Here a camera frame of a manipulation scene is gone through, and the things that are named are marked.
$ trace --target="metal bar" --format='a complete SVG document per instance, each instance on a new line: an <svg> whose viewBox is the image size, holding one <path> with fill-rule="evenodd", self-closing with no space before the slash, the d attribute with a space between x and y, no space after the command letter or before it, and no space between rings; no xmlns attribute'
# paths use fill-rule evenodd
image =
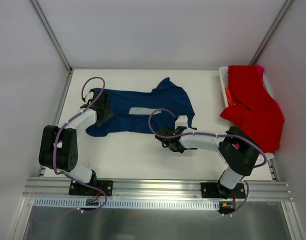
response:
<svg viewBox="0 0 306 240"><path fill-rule="evenodd" d="M281 202L292 240L306 240L294 202Z"/></svg>
<svg viewBox="0 0 306 240"><path fill-rule="evenodd" d="M12 240L24 239L33 203L34 203L34 197L25 197L19 211L17 224L15 225L15 228L11 230L11 233L7 239L12 239Z"/></svg>
<svg viewBox="0 0 306 240"><path fill-rule="evenodd" d="M263 38L262 42L260 43L259 47L257 48L252 60L250 61L249 65L254 65L257 63L258 59L260 58L261 54L263 53L264 49L268 45L273 33L281 23L283 17L287 13L287 11L290 9L291 4L294 0L285 0L282 7L278 11L275 19L273 20L271 26L269 27L268 31L265 34L265 37Z"/></svg>
<svg viewBox="0 0 306 240"><path fill-rule="evenodd" d="M65 99L67 98L69 87L70 87L70 84L71 84L72 76L73 76L73 72L71 72L66 78L65 85L64 85L63 91L61 93L61 98L59 100L59 104L58 104L58 107L57 107L57 110L56 110L56 114L55 114L55 117L53 119L53 124L54 125L58 124L59 121L60 121L62 110L63 110L64 103L65 103Z"/></svg>
<svg viewBox="0 0 306 240"><path fill-rule="evenodd" d="M109 67L109 66L73 66L72 70L197 70L197 71L219 71L221 66L216 67Z"/></svg>
<svg viewBox="0 0 306 240"><path fill-rule="evenodd" d="M274 172L274 175L275 175L275 179L276 179L276 181L279 181L281 179L281 176L280 176L280 173L279 173L278 168L277 168L276 159L272 158L270 160L270 163L272 164L272 168L273 168L273 172Z"/></svg>
<svg viewBox="0 0 306 240"><path fill-rule="evenodd" d="M214 180L150 180L150 179L101 179L113 181L113 199L146 200L221 200L202 198L201 182ZM31 177L23 195L30 197L69 196L70 180L64 177ZM248 201L292 202L289 185L277 181L248 181Z"/></svg>
<svg viewBox="0 0 306 240"><path fill-rule="evenodd" d="M269 171L270 171L271 176L272 176L272 180L273 181L279 181L279 179L276 175L275 166L273 165L272 159L268 160L267 163L268 163Z"/></svg>
<svg viewBox="0 0 306 240"><path fill-rule="evenodd" d="M52 42L52 44L53 44L57 54L59 55L59 57L61 58L61 60L62 60L62 62L64 64L65 68L67 69L67 71L71 72L72 68L70 66L70 63L69 63L67 57L65 56L65 54L64 54L64 52L63 52L63 50L62 50L62 48L61 48L57 38L55 37L55 34L54 34L54 32L53 32L53 30L52 30L52 28L51 28L51 26L50 26L50 24L49 24L49 22L48 22L48 20L47 20L47 18L45 16L45 14L44 14L44 12L43 12L43 10L41 8L38 0L29 0L29 1L32 4L33 9L35 10L38 18L40 19L40 21L41 21L41 23L42 23L42 25L43 25L47 35L49 36L49 38L50 38L50 40L51 40L51 42Z"/></svg>

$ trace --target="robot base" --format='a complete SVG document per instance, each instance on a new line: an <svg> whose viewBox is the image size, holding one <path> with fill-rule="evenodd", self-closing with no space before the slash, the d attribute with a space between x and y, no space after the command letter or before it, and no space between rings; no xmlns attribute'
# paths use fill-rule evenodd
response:
<svg viewBox="0 0 306 240"><path fill-rule="evenodd" d="M233 199L234 193L236 199L246 197L244 184L240 182L231 191L226 192L226 195L219 192L217 182L201 182L201 193L203 199Z"/></svg>
<svg viewBox="0 0 306 240"><path fill-rule="evenodd" d="M111 197L113 192L113 181L96 180L93 187L101 189L105 192L106 196ZM69 186L68 195L71 196L95 196L98 192L86 186L80 185L79 183L71 181Z"/></svg>

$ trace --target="wire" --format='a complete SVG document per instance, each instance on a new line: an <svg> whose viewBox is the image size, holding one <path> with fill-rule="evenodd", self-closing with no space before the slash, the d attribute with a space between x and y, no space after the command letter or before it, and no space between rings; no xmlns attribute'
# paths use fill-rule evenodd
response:
<svg viewBox="0 0 306 240"><path fill-rule="evenodd" d="M247 202L248 198L249 198L249 193L250 193L250 186L249 186L249 183L247 181L242 181L246 184L246 196L244 198L244 201L242 202L242 204L237 208L235 209L235 211L233 213L236 213L237 211L239 211L242 206Z"/></svg>
<svg viewBox="0 0 306 240"><path fill-rule="evenodd" d="M81 99L82 99L82 101L83 102L85 102L85 97L83 96L83 93L84 93L84 88L85 88L85 86L89 83L89 81L91 81L91 80L93 80L93 79L102 79L103 80L103 78L101 78L101 77L99 77L99 76L94 76L94 77L91 77L90 79L88 79L85 83L84 83L84 85L83 85L83 87L82 87L82 91L81 91Z"/></svg>
<svg viewBox="0 0 306 240"><path fill-rule="evenodd" d="M228 205L229 204L234 204L234 206L235 206L235 200L237 199L237 195L236 195L236 193L234 192L234 198L233 198L233 201L231 201L230 203L227 203Z"/></svg>
<svg viewBox="0 0 306 240"><path fill-rule="evenodd" d="M250 140L246 139L245 137L239 136L239 135L235 135L235 134L215 134L213 132L186 132L186 133L181 133L181 134L177 134L177 135L173 135L173 136L163 136L158 134L157 132L155 132L151 126L151 118L152 116L157 112L157 111L166 111L169 114L172 115L173 118L175 118L176 116L174 115L173 112L171 112L168 109L165 108L158 108L155 109L150 116L148 117L148 127L151 130L151 132L156 135L159 138L162 139L174 139L174 138L178 138L178 137L182 137L182 136L187 136L187 135L206 135L206 136L212 136L212 137L217 137L217 138L225 138L225 137L229 137L229 138L236 138L236 139L240 139L242 141L244 141L245 143L249 144L250 146L252 146L253 148L255 148L264 158L264 161L258 165L255 165L254 168L259 168L264 166L267 162L268 162L268 158L265 155L265 153L261 150L261 148L259 148L256 144L254 144L253 142L251 142Z"/></svg>
<svg viewBox="0 0 306 240"><path fill-rule="evenodd" d="M105 88L105 81L102 77L99 77L99 76L94 76L94 77L91 77L90 79L88 79L83 87L82 87L82 90L81 90L81 97L82 97L82 100L85 102L85 98L83 98L83 91L84 91L84 88L85 86L88 84L89 81L93 80L93 79L100 79L103 81L103 87L101 89L101 91L99 92L99 94L94 98L94 100L86 107L83 109L82 112L79 112L77 113L76 115L74 115L73 117L71 117L66 123L63 124L63 126L58 130L57 134L56 134L56 137L55 137L55 141L54 141L54 148L53 148L53 170L54 170L54 173L56 175L60 175L60 174L64 174L64 176L66 176L67 178L71 179L72 181L75 181L77 182L78 184L82 185L82 186L85 186L87 188L90 188L90 189L93 189L93 190L96 190L97 192L100 192L105 200L104 202L99 205L97 208L93 209L93 210L82 210L81 212L82 213L93 213L93 212L96 212L98 211L99 209L101 209L104 205L107 204L107 201L108 201L108 197L107 195L105 194L105 192L100 189L100 188L97 188L97 187L94 187L94 186L91 186L91 185L88 185L88 184L85 184L77 179L75 179L74 177L72 177L71 175L69 175L68 173L65 173L63 171L58 171L57 170L57 146L58 146L58 143L59 143L59 139L60 139L60 135L63 131L63 129L65 127L67 127L73 120L75 120L76 118L78 118L79 116L81 116L83 113L85 113L98 99L99 97L101 96L101 94L103 93L104 91L104 88ZM57 220L63 218L64 216L66 216L67 214L69 214L70 212L73 212L74 210L80 210L80 208L72 208L70 210L68 210L67 212L65 212L63 215L61 215L60 217L54 219L54 220L50 220L50 221L43 221L43 220L39 220L39 219L36 219L35 216L34 216L34 211L32 211L31 213L31 219L33 219L34 221L38 222L38 223L41 223L41 224L50 224L50 223L54 223L56 222Z"/></svg>
<svg viewBox="0 0 306 240"><path fill-rule="evenodd" d="M91 201L91 202L94 202L94 201L98 200L99 196L100 196L100 191L97 191L97 194L96 194L94 197L92 197L92 198L90 199L90 201Z"/></svg>

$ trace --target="orange object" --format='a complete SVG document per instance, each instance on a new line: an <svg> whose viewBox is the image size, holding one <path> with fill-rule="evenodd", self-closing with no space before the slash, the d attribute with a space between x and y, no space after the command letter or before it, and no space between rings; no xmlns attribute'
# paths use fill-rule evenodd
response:
<svg viewBox="0 0 306 240"><path fill-rule="evenodd" d="M228 105L229 106L233 106L234 102L233 102L233 99L231 97L231 93L230 93L230 90L229 90L228 86L225 88L225 93L226 93L226 98L227 98Z"/></svg>

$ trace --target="blue shirt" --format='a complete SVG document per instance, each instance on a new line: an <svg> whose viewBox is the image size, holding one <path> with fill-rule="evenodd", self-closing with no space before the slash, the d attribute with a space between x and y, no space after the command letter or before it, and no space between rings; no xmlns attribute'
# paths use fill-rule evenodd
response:
<svg viewBox="0 0 306 240"><path fill-rule="evenodd" d="M86 133L93 137L104 137L109 133L136 132L151 134L149 115L155 109L168 109L175 116L186 115L188 127L192 127L195 115L190 99L183 88L176 86L167 77L151 92L104 89L109 93L110 108L115 115L101 126L91 125ZM151 118L151 126L157 132L161 127L175 127L175 119L166 111L157 112Z"/></svg>

